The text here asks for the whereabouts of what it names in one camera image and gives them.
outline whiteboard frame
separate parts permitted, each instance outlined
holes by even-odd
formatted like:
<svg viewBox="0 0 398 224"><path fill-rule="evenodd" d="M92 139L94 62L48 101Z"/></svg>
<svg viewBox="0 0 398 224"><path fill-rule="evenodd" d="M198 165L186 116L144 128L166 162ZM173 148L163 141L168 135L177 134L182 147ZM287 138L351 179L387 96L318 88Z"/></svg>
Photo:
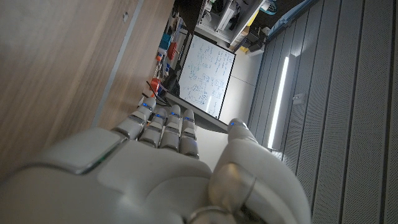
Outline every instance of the whiteboard frame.
<svg viewBox="0 0 398 224"><path fill-rule="evenodd" d="M181 74L182 74L182 71L183 71L184 66L185 66L185 61L186 61L186 58L187 58L187 56L188 56L188 54L189 54L189 50L190 50L190 48L191 48L192 40L193 40L193 37L194 37L194 36L197 36L198 38L201 38L202 40L205 40L205 41L207 41L207 42L213 44L214 46L217 46L217 47L219 47L219 48L221 48L221 49L223 49L223 50L225 50L225 51L227 51L227 52L233 54L233 55L234 55L234 60L232 61L231 71L229 71L228 81L226 82L226 87L225 87L225 91L224 91L223 101L221 102L220 112L218 113L218 117L214 117L215 119L220 120L221 111L223 110L223 105L224 105L224 100L225 100L226 91L227 91L227 89L228 89L229 80L231 79L232 69L234 68L234 64L235 64L236 53L233 53L233 52L231 52L229 49L226 49L226 48L224 48L224 47L222 47L222 46L219 46L219 45L217 45L217 44L214 44L214 43L212 43L212 42L210 42L210 41L208 41L208 40L206 40L206 39L200 37L200 35L197 35L197 34L199 34L199 33L194 32L194 34L192 35L191 41L190 41L189 46L188 46L187 55L185 56L184 63L183 63L183 65L182 65L182 67L181 67L180 76L178 77L178 84L179 84L179 81L180 81L180 78L181 78ZM201 109L199 109L199 108L197 108L197 109L200 110L200 111L202 111L202 112L204 112L204 113L206 113L206 114L208 114L206 111L203 111L203 110L201 110Z"/></svg>

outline shelf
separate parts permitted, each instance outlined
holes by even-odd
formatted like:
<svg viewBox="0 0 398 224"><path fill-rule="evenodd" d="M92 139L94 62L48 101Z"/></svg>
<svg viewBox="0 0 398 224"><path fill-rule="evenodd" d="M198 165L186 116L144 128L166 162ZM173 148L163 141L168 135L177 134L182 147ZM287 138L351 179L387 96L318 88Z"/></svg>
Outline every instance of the shelf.
<svg viewBox="0 0 398 224"><path fill-rule="evenodd" d="M217 38L220 38L221 40L223 40L227 43L231 43L231 40L234 35L234 31L229 30L228 28L226 28L225 30L215 31L215 29L220 21L220 16L218 16L212 12L210 12L210 14L211 14L211 21L209 22L209 20L206 19L206 17L204 17L200 21L200 23L197 25L197 28L199 28Z"/></svg>

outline black object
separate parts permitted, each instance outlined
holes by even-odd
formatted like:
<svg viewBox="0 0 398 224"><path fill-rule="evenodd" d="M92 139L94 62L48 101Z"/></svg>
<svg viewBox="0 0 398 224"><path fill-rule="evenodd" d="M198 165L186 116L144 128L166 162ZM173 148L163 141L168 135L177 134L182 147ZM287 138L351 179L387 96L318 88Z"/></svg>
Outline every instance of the black object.
<svg viewBox="0 0 398 224"><path fill-rule="evenodd" d="M263 45L263 40L257 40L255 43L253 43L252 45L250 45L249 50L251 52L254 52L256 50L261 49L262 45Z"/></svg>
<svg viewBox="0 0 398 224"><path fill-rule="evenodd" d="M244 43L246 43L246 40L247 40L247 38L244 37L244 39L234 48L234 51L233 51L234 54L235 54L235 52L236 52L240 47L242 47L242 45L243 45Z"/></svg>
<svg viewBox="0 0 398 224"><path fill-rule="evenodd" d="M238 13L229 20L229 22L232 23L231 26L229 27L230 30L233 30L235 28L236 24L238 23L240 15L241 13Z"/></svg>
<svg viewBox="0 0 398 224"><path fill-rule="evenodd" d="M177 80L177 75L175 71L170 68L168 77L162 82L164 88L168 89L171 94L174 96L180 97L180 84ZM159 96L164 97L166 95L166 91L162 91Z"/></svg>
<svg viewBox="0 0 398 224"><path fill-rule="evenodd" d="M248 48L248 47L250 47L250 45L251 45L251 41L246 38L246 40L244 40L244 42L242 44L242 47Z"/></svg>
<svg viewBox="0 0 398 224"><path fill-rule="evenodd" d="M246 36L251 42L256 42L257 40L259 40L259 36L252 32L251 30L249 31L248 35Z"/></svg>

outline fluorescent light strip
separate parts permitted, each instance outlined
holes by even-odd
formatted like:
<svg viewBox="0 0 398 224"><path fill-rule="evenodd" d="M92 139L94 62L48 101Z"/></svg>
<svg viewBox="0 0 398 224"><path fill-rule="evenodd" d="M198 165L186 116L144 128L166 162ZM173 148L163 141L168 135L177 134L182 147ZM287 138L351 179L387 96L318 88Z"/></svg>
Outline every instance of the fluorescent light strip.
<svg viewBox="0 0 398 224"><path fill-rule="evenodd" d="M269 133L268 148L270 148L270 149L272 149L272 144L274 143L276 123L278 121L280 102L282 101L282 94L284 92L285 79L286 79L288 65L289 65L289 57L286 57L285 63L284 63L284 68L282 69L282 77L280 78L278 96L276 98L276 105L275 105L275 111L274 111L274 118L272 119L271 132Z"/></svg>

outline gray wall panel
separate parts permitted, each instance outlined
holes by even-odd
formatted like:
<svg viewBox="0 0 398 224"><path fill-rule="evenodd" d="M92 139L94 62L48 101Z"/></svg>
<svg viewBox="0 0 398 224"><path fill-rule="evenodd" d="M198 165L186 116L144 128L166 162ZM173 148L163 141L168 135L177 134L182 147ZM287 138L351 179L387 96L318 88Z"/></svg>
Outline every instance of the gray wall panel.
<svg viewBox="0 0 398 224"><path fill-rule="evenodd" d="M275 39L268 44L272 59L260 84L264 95L268 74L276 72L268 84L275 96L283 61L273 58L284 57L294 27L290 53L299 58L292 93L306 94L306 101L288 107L284 147L272 154L301 181L313 223L398 221L396 2L319 0L275 37L284 38L283 52L274 52ZM270 124L274 100L257 109L252 124L260 114ZM267 125L263 145L268 132Z"/></svg>
<svg viewBox="0 0 398 224"><path fill-rule="evenodd" d="M269 111L269 104L272 98L272 92L274 91L274 84L276 78L276 70L278 69L279 59L280 59L280 51L282 50L282 45L284 43L285 31L279 34L276 38L274 54L272 56L271 66L269 68L268 74L268 81L266 85L266 90L264 92L264 97L262 98L261 103L261 112L259 121L257 124L257 131L256 131L256 139L259 144L262 144L262 140L264 137L264 130L266 128L266 123L268 119L268 111Z"/></svg>
<svg viewBox="0 0 398 224"><path fill-rule="evenodd" d="M297 178L303 185L310 205L317 179L318 158L322 143L325 108L329 94L329 80L334 56L340 1L325 0L315 52L312 81L297 166Z"/></svg>
<svg viewBox="0 0 398 224"><path fill-rule="evenodd" d="M290 55L290 48L292 46L294 29L295 29L295 26L290 26L285 31L284 43L282 46L282 50L280 52L279 65L275 71L274 91L271 92L271 103L269 104L269 112L268 112L268 119L267 119L267 123L266 123L266 130L264 131L263 138L262 138L262 146L264 146L264 147L267 147L267 145L268 145L269 133L270 133L271 126L272 126L275 104L276 104L277 94L279 91L280 78L282 78L282 70L284 67L285 58ZM284 88L291 90L292 89L292 85L291 85L292 80L293 80L293 74L286 74Z"/></svg>
<svg viewBox="0 0 398 224"><path fill-rule="evenodd" d="M265 49L264 49L264 53L263 53L263 55L262 55L260 70L259 70L259 74L258 74L258 78L257 78L257 83L256 83L256 89L254 90L254 96L253 96L253 101L252 101L252 108L250 109L250 113L249 113L249 119L248 119L247 125L248 125L248 128L249 128L250 130L252 130L252 128L251 128L252 122L251 122L251 121L252 121L252 117L253 117L253 112L254 112L254 110L256 109L256 104L255 104L255 102L257 101L257 97L258 97L258 94L259 94L259 85L260 85L261 80L262 80L262 78L263 78L262 71L264 70L264 63L266 62L266 58L267 58L268 46L269 46L269 45L266 45L266 47L265 47Z"/></svg>
<svg viewBox="0 0 398 224"><path fill-rule="evenodd" d="M363 0L343 0L313 207L314 223L339 223Z"/></svg>
<svg viewBox="0 0 398 224"><path fill-rule="evenodd" d="M296 21L296 26L294 29L294 36L293 36L293 41L292 41L292 48L290 49L290 53L298 59L296 60L296 66L300 64L300 55L301 55L301 49L303 47L303 41L304 41L304 33L305 33L305 27L307 26L307 19L308 19L308 11L305 12L301 17L299 17ZM292 83L292 89L290 93L290 99L293 98L294 95L294 90L295 90L295 84L297 82L297 74L295 74L293 83ZM286 145L286 137L287 137L287 130L289 129L289 122L290 122L290 114L292 111L292 106L293 104L289 103L288 108L287 108L287 116L286 116L286 121L285 121L285 127L284 127L284 133L282 135L282 145L281 145L281 152L285 151L285 145Z"/></svg>
<svg viewBox="0 0 398 224"><path fill-rule="evenodd" d="M307 97L310 88L315 49L317 47L322 6L323 1L318 1L309 10L301 60L297 74L295 94L304 93ZM306 107L307 100L302 105L293 105L292 113L290 115L283 162L286 163L293 172L296 172L297 168Z"/></svg>
<svg viewBox="0 0 398 224"><path fill-rule="evenodd" d="M250 131L253 133L253 135L256 135L256 131L257 131L257 123L259 122L262 98L263 98L264 92L266 90L269 68L271 66L272 55L274 54L275 42L276 42L276 40L274 39L271 42L269 42L269 44L268 44L267 57L264 62L264 66L262 68L262 73L260 74L261 82L260 82L260 85L258 88L257 99L256 99L256 102L253 107L254 110L253 110L253 116L251 119Z"/></svg>
<svg viewBox="0 0 398 224"><path fill-rule="evenodd" d="M398 220L398 37L395 39L394 79L392 83L391 124L387 166L386 206L384 223L397 223Z"/></svg>
<svg viewBox="0 0 398 224"><path fill-rule="evenodd" d="M343 223L380 221L393 8L393 1L365 2Z"/></svg>

